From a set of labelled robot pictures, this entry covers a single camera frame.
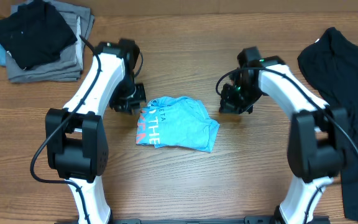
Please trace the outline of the light blue t-shirt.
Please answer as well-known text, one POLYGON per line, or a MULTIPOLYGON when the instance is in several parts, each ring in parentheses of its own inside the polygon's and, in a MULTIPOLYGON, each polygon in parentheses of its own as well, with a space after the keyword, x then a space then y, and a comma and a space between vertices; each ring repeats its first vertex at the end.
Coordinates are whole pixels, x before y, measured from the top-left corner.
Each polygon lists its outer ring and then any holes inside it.
POLYGON ((163 96, 141 109, 135 142, 156 148, 179 146, 212 152, 219 123, 204 104, 187 96, 163 96))

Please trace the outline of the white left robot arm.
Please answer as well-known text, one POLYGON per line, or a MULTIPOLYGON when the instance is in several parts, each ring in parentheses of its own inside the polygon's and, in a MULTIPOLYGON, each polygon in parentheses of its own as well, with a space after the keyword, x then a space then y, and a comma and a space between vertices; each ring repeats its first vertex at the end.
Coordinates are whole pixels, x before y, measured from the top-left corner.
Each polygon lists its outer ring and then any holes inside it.
POLYGON ((134 114, 146 101, 142 83, 136 83, 136 62, 143 56, 131 39, 100 42, 90 48, 93 63, 72 99, 45 117, 48 165, 58 173, 58 184, 67 184, 75 199, 77 223, 112 223, 102 174, 109 148, 103 125, 106 108, 134 114))

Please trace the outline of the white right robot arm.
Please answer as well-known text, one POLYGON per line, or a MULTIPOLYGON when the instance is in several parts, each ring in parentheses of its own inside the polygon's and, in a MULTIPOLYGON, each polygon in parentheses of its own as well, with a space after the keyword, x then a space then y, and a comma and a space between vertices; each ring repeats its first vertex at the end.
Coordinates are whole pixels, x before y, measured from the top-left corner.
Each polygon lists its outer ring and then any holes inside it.
POLYGON ((257 47, 237 55, 232 81, 217 90, 220 113, 251 113, 261 96, 269 96, 290 120, 287 160, 293 173, 287 195, 273 215, 246 216, 245 223, 329 223, 314 210, 326 187, 349 163, 351 139, 347 112, 310 92, 278 56, 261 57, 257 47))

